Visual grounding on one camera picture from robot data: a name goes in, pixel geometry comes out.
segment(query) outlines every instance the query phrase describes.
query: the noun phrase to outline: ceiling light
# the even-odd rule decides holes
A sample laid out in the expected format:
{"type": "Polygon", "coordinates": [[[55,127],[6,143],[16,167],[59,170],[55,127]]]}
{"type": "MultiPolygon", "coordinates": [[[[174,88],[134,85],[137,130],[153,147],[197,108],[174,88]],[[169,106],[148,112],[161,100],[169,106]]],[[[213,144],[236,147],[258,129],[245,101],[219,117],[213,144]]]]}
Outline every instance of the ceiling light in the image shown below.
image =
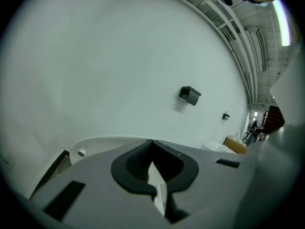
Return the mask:
{"type": "Polygon", "coordinates": [[[281,35],[282,35],[282,46],[290,45],[290,31],[288,18],[284,10],[284,6],[281,0],[274,0],[273,5],[275,8],[275,12],[280,23],[281,35]]]}

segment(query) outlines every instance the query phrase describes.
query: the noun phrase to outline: ceiling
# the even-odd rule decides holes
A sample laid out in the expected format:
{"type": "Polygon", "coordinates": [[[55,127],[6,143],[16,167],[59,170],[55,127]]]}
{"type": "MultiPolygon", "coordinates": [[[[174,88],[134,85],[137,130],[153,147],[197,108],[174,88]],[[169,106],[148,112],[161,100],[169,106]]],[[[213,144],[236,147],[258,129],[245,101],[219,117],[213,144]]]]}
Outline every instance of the ceiling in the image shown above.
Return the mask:
{"type": "MultiPolygon", "coordinates": [[[[203,12],[210,20],[223,24],[224,21],[211,7],[204,3],[203,0],[187,0],[192,5],[197,7],[201,12],[203,12]]],[[[214,2],[221,11],[231,18],[226,8],[222,6],[217,0],[211,0],[214,2]]],[[[257,73],[257,100],[256,108],[260,106],[264,107],[266,104],[276,105],[273,97],[271,96],[269,89],[280,77],[280,75],[285,72],[289,59],[292,54],[292,45],[283,47],[281,45],[281,33],[279,28],[278,19],[272,4],[266,7],[253,5],[247,1],[242,0],[232,0],[233,5],[231,8],[236,14],[237,18],[241,22],[244,29],[249,27],[258,27],[261,30],[263,37],[263,44],[265,46],[265,71],[263,73],[257,73]]],[[[240,30],[234,22],[232,25],[235,27],[236,31],[240,30]]],[[[228,32],[232,35],[228,26],[224,26],[228,32]]]]}

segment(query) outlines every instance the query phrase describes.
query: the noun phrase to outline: cardboard box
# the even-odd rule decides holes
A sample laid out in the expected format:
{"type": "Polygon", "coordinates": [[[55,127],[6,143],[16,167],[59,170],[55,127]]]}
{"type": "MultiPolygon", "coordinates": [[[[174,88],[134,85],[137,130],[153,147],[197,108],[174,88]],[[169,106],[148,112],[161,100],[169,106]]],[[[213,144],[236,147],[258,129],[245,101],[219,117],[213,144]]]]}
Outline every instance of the cardboard box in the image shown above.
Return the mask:
{"type": "Polygon", "coordinates": [[[247,147],[229,139],[228,137],[225,139],[224,145],[238,154],[245,154],[248,149],[247,147]]]}

